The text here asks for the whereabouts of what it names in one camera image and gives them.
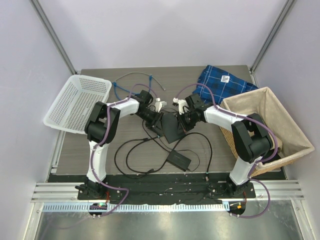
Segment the wicker basket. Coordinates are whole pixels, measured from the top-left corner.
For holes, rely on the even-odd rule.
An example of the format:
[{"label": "wicker basket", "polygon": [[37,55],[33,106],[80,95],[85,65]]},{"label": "wicker basket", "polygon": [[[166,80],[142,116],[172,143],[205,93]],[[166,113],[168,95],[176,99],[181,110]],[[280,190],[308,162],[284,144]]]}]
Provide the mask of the wicker basket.
[{"label": "wicker basket", "polygon": [[[251,175],[252,177],[292,164],[302,156],[315,150],[314,146],[268,87],[225,98],[220,106],[239,114],[258,113],[276,135],[278,142],[282,143],[282,146],[280,144],[280,148],[278,147],[278,152],[281,151],[283,158],[265,164],[258,163]],[[232,132],[222,127],[220,129],[234,157],[237,158],[238,154]]]}]

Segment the folded cloth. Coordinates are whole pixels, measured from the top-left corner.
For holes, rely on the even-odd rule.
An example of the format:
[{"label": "folded cloth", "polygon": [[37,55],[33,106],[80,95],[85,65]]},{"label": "folded cloth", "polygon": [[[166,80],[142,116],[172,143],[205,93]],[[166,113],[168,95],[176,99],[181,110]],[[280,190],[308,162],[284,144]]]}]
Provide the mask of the folded cloth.
[{"label": "folded cloth", "polygon": [[[258,89],[256,85],[211,65],[202,71],[198,83],[210,88],[216,104],[220,104],[225,98]],[[197,85],[193,93],[199,94],[205,103],[212,102],[211,95],[204,86]]]}]

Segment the black pad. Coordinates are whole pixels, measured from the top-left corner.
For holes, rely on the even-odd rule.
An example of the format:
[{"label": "black pad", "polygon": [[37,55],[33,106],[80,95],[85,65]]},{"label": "black pad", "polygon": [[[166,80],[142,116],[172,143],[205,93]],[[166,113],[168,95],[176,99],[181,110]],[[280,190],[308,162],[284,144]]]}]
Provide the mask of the black pad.
[{"label": "black pad", "polygon": [[162,131],[169,144],[179,140],[185,134],[177,117],[173,113],[166,113],[161,119]]}]

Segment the white wall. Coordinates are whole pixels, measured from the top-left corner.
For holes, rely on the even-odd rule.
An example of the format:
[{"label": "white wall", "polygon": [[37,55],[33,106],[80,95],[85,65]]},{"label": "white wall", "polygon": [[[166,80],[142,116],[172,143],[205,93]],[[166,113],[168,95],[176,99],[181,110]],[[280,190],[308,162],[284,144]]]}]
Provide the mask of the white wall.
[{"label": "white wall", "polygon": [[74,67],[252,65],[286,0],[40,0]]},{"label": "white wall", "polygon": [[0,1],[0,33],[0,238],[15,240],[57,140],[42,121],[70,72],[29,1]]},{"label": "white wall", "polygon": [[320,1],[298,0],[256,71],[315,147],[287,168],[298,179],[320,238]]}]

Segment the clothing tag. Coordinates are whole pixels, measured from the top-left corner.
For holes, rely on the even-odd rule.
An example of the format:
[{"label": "clothing tag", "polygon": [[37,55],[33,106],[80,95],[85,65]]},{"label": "clothing tag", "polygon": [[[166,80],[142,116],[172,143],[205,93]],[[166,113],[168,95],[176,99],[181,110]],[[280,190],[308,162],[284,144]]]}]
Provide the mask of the clothing tag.
[{"label": "clothing tag", "polygon": [[222,77],[221,77],[221,82],[222,83],[228,83],[229,80],[230,80],[230,76],[222,75]]}]

